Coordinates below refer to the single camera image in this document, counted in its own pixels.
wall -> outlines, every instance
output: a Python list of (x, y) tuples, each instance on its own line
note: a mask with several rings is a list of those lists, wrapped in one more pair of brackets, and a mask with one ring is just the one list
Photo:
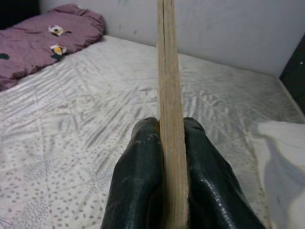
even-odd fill
[[(74, 2), (103, 14), (108, 34), (155, 45), (157, 0)], [(305, 32), (305, 0), (176, 0), (180, 53), (279, 76)]]

wooden plank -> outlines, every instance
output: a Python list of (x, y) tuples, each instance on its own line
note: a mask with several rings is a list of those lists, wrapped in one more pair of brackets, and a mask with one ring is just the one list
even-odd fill
[(166, 189), (164, 227), (185, 229), (188, 182), (173, 0), (158, 0), (159, 114)]

white mattress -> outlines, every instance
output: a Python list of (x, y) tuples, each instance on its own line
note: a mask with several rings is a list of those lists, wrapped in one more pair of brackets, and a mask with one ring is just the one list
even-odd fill
[[(0, 228), (100, 227), (134, 124), (157, 116), (156, 60), (154, 47), (106, 36), (0, 93)], [(268, 225), (245, 133), (257, 120), (301, 117), (274, 77), (179, 61), (184, 115), (204, 126)]]

